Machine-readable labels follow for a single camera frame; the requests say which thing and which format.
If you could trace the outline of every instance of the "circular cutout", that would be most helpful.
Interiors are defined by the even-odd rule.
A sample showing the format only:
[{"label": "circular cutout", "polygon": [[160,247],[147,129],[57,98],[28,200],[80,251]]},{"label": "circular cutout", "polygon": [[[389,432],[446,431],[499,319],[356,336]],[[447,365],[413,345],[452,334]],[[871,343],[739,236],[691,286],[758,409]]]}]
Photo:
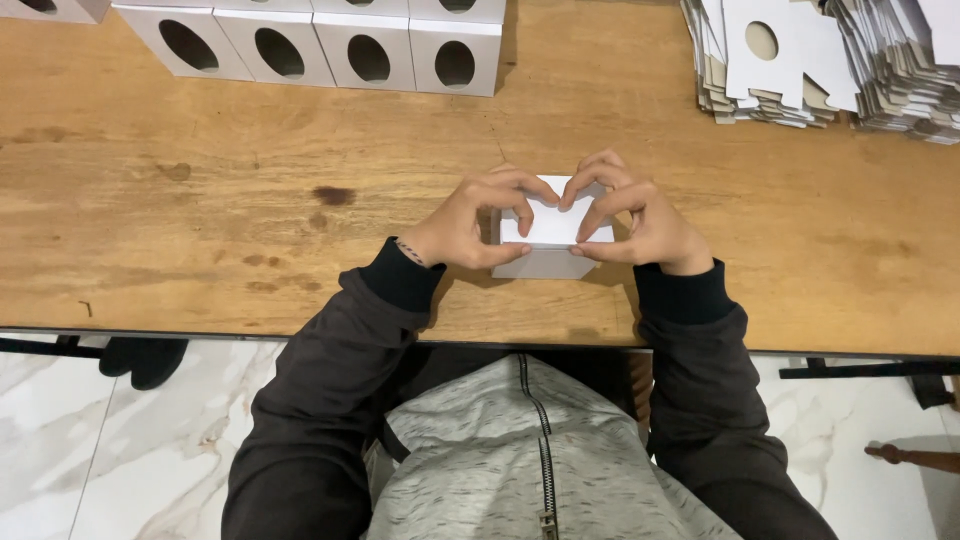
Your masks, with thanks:
[{"label": "circular cutout", "polygon": [[760,21],[754,21],[747,25],[746,39],[750,51],[761,60],[773,60],[780,51],[774,31]]},{"label": "circular cutout", "polygon": [[437,51],[433,68],[444,86],[451,90],[462,90],[473,80],[476,62],[469,47],[460,41],[448,41]]},{"label": "circular cutout", "polygon": [[41,12],[45,15],[57,14],[57,4],[54,4],[53,0],[20,0],[20,3],[35,12]]},{"label": "circular cutout", "polygon": [[387,51],[370,36],[361,34],[350,38],[347,60],[357,76],[371,85],[382,85],[390,79],[390,58]]},{"label": "circular cutout", "polygon": [[159,29],[170,50],[190,67],[204,73],[216,73],[220,69],[217,55],[196,32],[171,19],[161,20]]},{"label": "circular cutout", "polygon": [[256,51],[260,53],[260,58],[277,75],[293,80],[303,76],[306,69],[303,57],[287,36],[273,28],[261,28],[253,35],[253,41],[256,42]]},{"label": "circular cutout", "polygon": [[477,0],[440,0],[440,5],[451,13],[466,13]]}]

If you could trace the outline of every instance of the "wood grain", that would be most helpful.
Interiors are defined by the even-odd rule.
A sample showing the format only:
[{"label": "wood grain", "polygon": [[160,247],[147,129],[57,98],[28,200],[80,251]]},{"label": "wood grain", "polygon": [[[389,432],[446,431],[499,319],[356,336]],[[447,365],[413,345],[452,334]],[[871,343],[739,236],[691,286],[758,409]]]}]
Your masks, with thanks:
[{"label": "wood grain", "polygon": [[[676,8],[513,2],[501,56],[492,99],[175,79],[114,12],[0,19],[0,326],[289,334],[464,173],[612,146],[727,262],[750,347],[960,355],[960,148],[717,126]],[[441,291],[424,338],[637,343],[625,266]]]}]

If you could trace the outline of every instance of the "stack of flat cardboard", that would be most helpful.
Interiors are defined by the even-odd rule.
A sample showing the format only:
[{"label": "stack of flat cardboard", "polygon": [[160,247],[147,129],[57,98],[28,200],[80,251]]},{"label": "stack of flat cardboard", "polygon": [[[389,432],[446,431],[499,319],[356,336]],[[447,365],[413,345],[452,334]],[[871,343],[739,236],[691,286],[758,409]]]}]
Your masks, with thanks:
[{"label": "stack of flat cardboard", "polygon": [[824,128],[856,111],[843,36],[808,0],[681,0],[694,44],[697,101],[718,124]]},{"label": "stack of flat cardboard", "polygon": [[960,142],[960,0],[829,0],[863,88],[854,125]]}]

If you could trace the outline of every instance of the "black cuff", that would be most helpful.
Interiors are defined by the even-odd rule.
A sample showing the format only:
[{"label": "black cuff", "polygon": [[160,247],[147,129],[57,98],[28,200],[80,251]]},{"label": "black cuff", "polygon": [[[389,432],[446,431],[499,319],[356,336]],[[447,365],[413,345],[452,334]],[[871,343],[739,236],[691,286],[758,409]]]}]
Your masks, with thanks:
[{"label": "black cuff", "polygon": [[727,316],[736,303],[727,296],[724,263],[697,276],[668,276],[654,263],[634,266],[640,313],[679,325],[705,325]]},{"label": "black cuff", "polygon": [[370,266],[359,270],[360,279],[380,300],[414,313],[426,313],[446,265],[424,268],[416,264],[400,251],[396,236],[391,236]]}]

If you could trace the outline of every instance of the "sleeve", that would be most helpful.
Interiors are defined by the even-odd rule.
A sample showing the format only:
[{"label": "sleeve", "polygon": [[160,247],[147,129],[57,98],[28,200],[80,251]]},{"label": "sleeve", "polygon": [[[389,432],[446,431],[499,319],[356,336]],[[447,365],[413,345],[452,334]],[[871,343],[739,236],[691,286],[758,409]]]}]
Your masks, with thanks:
[{"label": "sleeve", "polygon": [[745,540],[835,540],[786,474],[786,448],[766,435],[759,375],[743,343],[747,313],[724,286],[724,263],[699,276],[634,267],[654,350],[648,449]]},{"label": "sleeve", "polygon": [[221,532],[240,538],[357,538],[372,513],[361,450],[381,389],[429,319],[444,273],[389,238],[370,266],[298,331],[253,399],[253,430],[233,460]]}]

